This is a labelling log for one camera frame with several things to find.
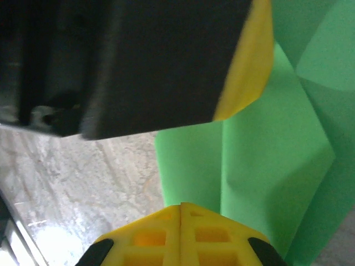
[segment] black rubber tip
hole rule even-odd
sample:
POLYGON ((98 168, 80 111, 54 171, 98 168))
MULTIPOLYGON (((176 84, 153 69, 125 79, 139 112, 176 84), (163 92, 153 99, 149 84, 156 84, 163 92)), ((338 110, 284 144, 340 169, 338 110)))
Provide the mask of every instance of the black rubber tip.
POLYGON ((113 246, 112 239, 92 244, 75 266, 100 266, 113 246))
POLYGON ((263 266, 287 266, 269 243, 255 237, 249 238, 248 241, 263 266))

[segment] yellow edge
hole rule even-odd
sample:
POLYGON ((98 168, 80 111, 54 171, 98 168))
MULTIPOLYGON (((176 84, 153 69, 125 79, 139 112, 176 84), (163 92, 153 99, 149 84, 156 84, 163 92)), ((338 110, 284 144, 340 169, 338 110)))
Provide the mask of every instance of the yellow edge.
POLYGON ((253 0, 213 120, 236 114, 262 94, 273 63, 270 0, 253 0))

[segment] gray marble surface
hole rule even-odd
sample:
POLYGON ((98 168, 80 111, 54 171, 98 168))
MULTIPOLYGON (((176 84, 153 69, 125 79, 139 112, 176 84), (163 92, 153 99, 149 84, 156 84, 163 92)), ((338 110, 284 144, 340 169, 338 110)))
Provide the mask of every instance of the gray marble surface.
MULTIPOLYGON (((75 265, 101 234, 163 208, 155 133, 83 141, 0 129, 0 188, 50 266, 75 265)), ((355 265, 355 209, 318 265, 355 265)))

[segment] yellow plastic part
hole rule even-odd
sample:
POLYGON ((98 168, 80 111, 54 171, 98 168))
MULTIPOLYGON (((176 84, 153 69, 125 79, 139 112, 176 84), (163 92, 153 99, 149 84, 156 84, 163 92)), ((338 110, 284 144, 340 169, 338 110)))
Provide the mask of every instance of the yellow plastic part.
POLYGON ((180 265, 180 206, 171 206, 101 236, 114 245, 101 266, 180 265))
POLYGON ((101 236, 102 266, 261 266, 248 243, 258 231, 192 203, 171 206, 101 236))
POLYGON ((214 115, 224 120, 262 94, 273 63, 271 0, 253 0, 214 115))

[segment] green cardboard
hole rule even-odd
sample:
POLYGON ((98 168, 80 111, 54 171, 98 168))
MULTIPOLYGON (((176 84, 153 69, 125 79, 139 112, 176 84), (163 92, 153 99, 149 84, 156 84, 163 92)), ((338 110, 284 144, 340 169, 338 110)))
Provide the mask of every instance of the green cardboard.
POLYGON ((273 31, 293 67, 338 0, 272 0, 273 31))
POLYGON ((306 46, 297 75, 329 88, 355 91, 354 29, 355 1, 338 1, 306 46))
POLYGON ((334 153, 287 57, 274 53, 261 98, 223 123, 221 214, 286 256, 334 153))
POLYGON ((310 265, 355 204, 355 93, 301 79, 336 159, 319 186, 287 253, 289 265, 310 265))
POLYGON ((220 212, 221 122, 160 131, 156 156, 166 206, 193 202, 220 212))

